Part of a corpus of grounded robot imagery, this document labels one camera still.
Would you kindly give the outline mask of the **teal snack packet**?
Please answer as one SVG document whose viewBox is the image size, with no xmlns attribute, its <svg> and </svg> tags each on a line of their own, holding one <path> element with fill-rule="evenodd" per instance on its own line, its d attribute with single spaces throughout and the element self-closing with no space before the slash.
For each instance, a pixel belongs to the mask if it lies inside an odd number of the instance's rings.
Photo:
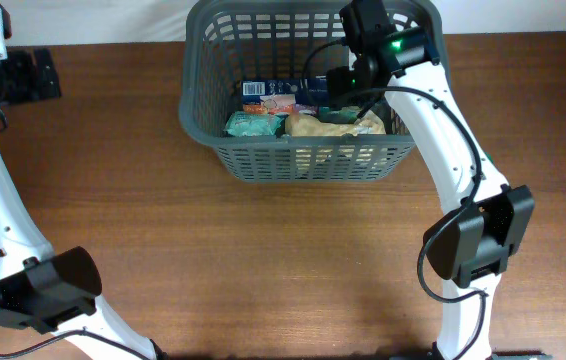
<svg viewBox="0 0 566 360">
<path fill-rule="evenodd" d="M 230 116 L 224 131 L 233 137 L 270 136 L 277 133 L 283 121 L 283 116 L 237 111 Z"/>
</svg>

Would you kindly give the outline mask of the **grey plastic basket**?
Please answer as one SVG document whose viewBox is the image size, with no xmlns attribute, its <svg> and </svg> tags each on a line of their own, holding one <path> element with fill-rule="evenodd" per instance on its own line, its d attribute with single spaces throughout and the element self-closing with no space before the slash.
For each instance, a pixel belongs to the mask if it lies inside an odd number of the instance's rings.
<svg viewBox="0 0 566 360">
<path fill-rule="evenodd" d="M 253 183 L 374 181 L 387 176 L 414 148 L 401 119 L 377 108 L 383 135 L 231 137 L 225 127 L 241 110 L 243 91 L 350 65 L 353 55 L 335 45 L 344 36 L 342 1 L 200 1 L 186 21 L 180 121 L 195 141 L 211 147 L 227 170 Z"/>
</svg>

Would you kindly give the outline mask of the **blue carton box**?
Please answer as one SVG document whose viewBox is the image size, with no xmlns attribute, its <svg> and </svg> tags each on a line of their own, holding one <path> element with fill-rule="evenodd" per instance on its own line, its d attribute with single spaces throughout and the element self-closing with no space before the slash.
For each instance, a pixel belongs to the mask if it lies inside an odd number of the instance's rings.
<svg viewBox="0 0 566 360">
<path fill-rule="evenodd" d="M 327 79 L 322 77 L 243 81 L 239 85 L 243 111 L 250 114 L 316 116 L 329 100 Z"/>
</svg>

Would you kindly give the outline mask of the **tan food pouch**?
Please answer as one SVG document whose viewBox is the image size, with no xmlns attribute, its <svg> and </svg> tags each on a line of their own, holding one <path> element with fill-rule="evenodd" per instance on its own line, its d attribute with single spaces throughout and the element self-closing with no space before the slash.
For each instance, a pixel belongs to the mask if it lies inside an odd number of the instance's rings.
<svg viewBox="0 0 566 360">
<path fill-rule="evenodd" d="M 321 122 L 318 118 L 295 113 L 285 120 L 285 134 L 292 137 L 343 137 L 358 135 L 385 135 L 383 121 L 373 112 L 368 112 L 363 118 L 351 124 L 335 124 Z M 312 164 L 318 165 L 330 159 L 334 152 L 328 148 L 319 148 L 313 152 L 310 148 L 301 148 L 295 151 L 297 169 L 308 172 Z"/>
</svg>

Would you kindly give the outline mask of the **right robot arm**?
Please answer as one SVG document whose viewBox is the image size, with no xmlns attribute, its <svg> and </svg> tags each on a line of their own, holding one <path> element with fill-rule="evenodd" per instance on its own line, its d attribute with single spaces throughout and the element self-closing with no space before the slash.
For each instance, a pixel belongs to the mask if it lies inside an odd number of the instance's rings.
<svg viewBox="0 0 566 360">
<path fill-rule="evenodd" d="M 496 289 L 529 225 L 534 199 L 511 187 L 464 119 L 448 82 L 437 24 L 398 29 L 380 1 L 339 12 L 352 67 L 327 74 L 330 103 L 384 98 L 410 132 L 440 200 L 424 234 L 417 277 L 443 306 L 435 359 L 490 359 Z"/>
</svg>

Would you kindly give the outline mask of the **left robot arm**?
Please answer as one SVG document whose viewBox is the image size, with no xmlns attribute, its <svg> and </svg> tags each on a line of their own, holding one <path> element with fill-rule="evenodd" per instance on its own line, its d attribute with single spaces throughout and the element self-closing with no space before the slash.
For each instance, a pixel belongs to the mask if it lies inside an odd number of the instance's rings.
<svg viewBox="0 0 566 360">
<path fill-rule="evenodd" d="M 95 261 L 83 247 L 56 253 L 37 228 L 0 154 L 0 327 L 31 329 L 43 341 L 13 359 L 69 342 L 90 359 L 163 359 L 108 304 Z"/>
</svg>

